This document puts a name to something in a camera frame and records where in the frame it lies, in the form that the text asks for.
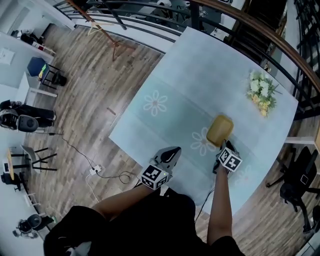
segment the black cable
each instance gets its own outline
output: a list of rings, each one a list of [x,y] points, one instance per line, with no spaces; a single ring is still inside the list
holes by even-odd
[[[137,177],[137,175],[135,175],[135,174],[134,174],[134,173],[132,173],[132,172],[126,171],[126,170],[124,170],[123,172],[121,172],[121,173],[120,173],[120,175],[117,175],[117,176],[108,176],[108,177],[103,177],[103,176],[101,176],[101,175],[98,173],[98,171],[97,171],[97,170],[95,171],[95,173],[96,173],[100,178],[103,178],[103,179],[119,178],[119,180],[120,180],[123,184],[128,184],[128,183],[130,182],[131,177],[130,177],[128,174],[130,174],[130,175],[134,175],[134,176],[138,179],[137,184],[138,184],[138,183],[139,183],[139,181],[140,181],[140,179]],[[128,177],[129,181],[128,181],[128,182],[123,182],[123,181],[121,180],[121,177],[122,177],[122,176],[126,176],[126,177]]]
[[[81,153],[75,146],[71,145],[71,144],[62,136],[62,134],[59,134],[59,135],[61,135],[61,139],[63,139],[70,147],[74,148],[75,151],[77,151],[80,155],[83,155],[83,156],[85,157],[85,159],[88,161],[88,163],[89,163],[89,165],[91,166],[91,168],[94,169],[94,167],[92,166],[92,164],[91,164],[91,162],[90,162],[91,159],[89,159],[84,153]]]
[[[50,135],[50,136],[54,136],[54,135],[60,135],[61,138],[72,148],[75,149],[75,151],[77,151],[79,154],[81,154],[82,156],[85,157],[85,159],[88,161],[89,165],[91,166],[92,169],[95,169],[91,162],[93,162],[95,164],[95,162],[93,160],[91,160],[90,158],[88,158],[85,154],[81,153],[75,146],[71,145],[64,137],[63,137],[63,133],[54,133],[54,132],[49,132],[49,133],[43,133],[43,132],[32,132],[33,134],[46,134],[46,135]],[[137,177],[137,175],[135,175],[134,173],[132,172],[129,172],[129,171],[126,171],[124,170],[123,172],[120,173],[120,175],[117,175],[117,176],[108,176],[108,177],[103,177],[101,176],[100,174],[98,174],[98,171],[96,170],[95,173],[100,177],[100,178],[103,178],[103,179],[113,179],[113,178],[119,178],[119,180],[123,183],[123,184],[128,184],[131,180],[131,177],[129,175],[134,175],[137,179],[138,179],[138,182],[137,184],[139,183],[140,179]],[[124,182],[121,177],[122,176],[126,176],[128,177],[129,181],[128,182]]]
[[[62,133],[54,133],[54,132],[31,132],[31,134],[49,134],[50,136],[53,135],[63,135]]]
[[[195,221],[194,221],[194,224],[196,224],[196,222],[197,222],[197,220],[198,220],[198,218],[199,218],[199,216],[200,216],[200,214],[201,214],[201,212],[202,212],[202,209],[204,208],[204,206],[205,206],[205,204],[206,204],[206,202],[207,202],[210,194],[211,194],[213,191],[215,191],[214,188],[213,188],[213,189],[209,192],[209,194],[206,196],[206,199],[204,200],[204,203],[203,203],[203,205],[202,205],[202,207],[201,207],[201,209],[200,209],[200,211],[199,211],[198,216],[196,217],[196,219],[195,219]]]

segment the floor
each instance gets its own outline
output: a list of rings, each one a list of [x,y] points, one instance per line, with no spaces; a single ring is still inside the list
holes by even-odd
[[[38,95],[35,105],[56,110],[57,120],[48,131],[63,132],[63,138],[87,155],[92,165],[103,166],[101,175],[117,176],[123,171],[138,174],[141,167],[108,136],[162,55],[125,40],[123,43],[135,50],[117,48],[116,60],[112,62],[110,42],[102,33],[90,36],[87,33],[88,29],[81,27],[73,32],[56,27],[48,30],[46,45],[56,51],[54,64],[65,71],[68,82],[65,87],[58,88],[56,99]],[[318,118],[295,122],[290,133],[309,136],[318,123]],[[27,173],[27,186],[31,193],[36,193],[41,211],[61,220],[73,205],[90,207],[96,203],[86,184],[90,169],[88,161],[68,146],[62,136],[28,134],[25,144],[34,149],[50,147],[50,152],[44,151],[41,156],[57,153],[48,163],[50,167],[57,167],[57,172]],[[285,145],[279,156],[288,160],[289,149],[290,146]],[[316,164],[320,167],[320,157]],[[131,179],[123,176],[122,181],[119,178],[102,179],[97,175],[89,176],[87,180],[100,200],[131,189],[137,179],[130,176]],[[302,233],[301,212],[295,213],[292,206],[280,199],[280,185],[265,187],[267,181],[279,176],[279,166],[275,162],[261,185],[233,217],[233,236],[246,256],[291,256],[309,239]],[[312,186],[320,187],[320,175]],[[309,213],[319,203],[313,194],[305,194],[302,199]],[[196,223],[197,233],[204,241],[208,221],[209,215],[202,213]]]

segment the chair armrest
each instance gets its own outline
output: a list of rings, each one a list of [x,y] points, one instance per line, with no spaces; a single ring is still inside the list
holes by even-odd
[[[311,155],[311,158],[310,158],[308,165],[306,166],[306,169],[305,169],[306,174],[308,174],[310,172],[313,164],[315,163],[317,156],[318,156],[318,151],[315,149]]]

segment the forearm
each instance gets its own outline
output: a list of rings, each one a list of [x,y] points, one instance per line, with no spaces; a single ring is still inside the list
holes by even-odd
[[[151,194],[153,190],[145,185],[137,186],[129,191],[113,195],[92,207],[106,219],[119,215],[124,210],[135,205],[140,200]]]
[[[215,189],[209,219],[207,243],[223,236],[232,236],[232,211],[229,196],[228,174],[220,165],[217,170]]]

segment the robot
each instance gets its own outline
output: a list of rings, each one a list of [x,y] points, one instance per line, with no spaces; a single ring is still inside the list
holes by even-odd
[[[181,155],[181,147],[170,146],[160,149],[149,161],[149,166],[142,170],[141,182],[156,190],[167,183],[173,175],[173,168]]]

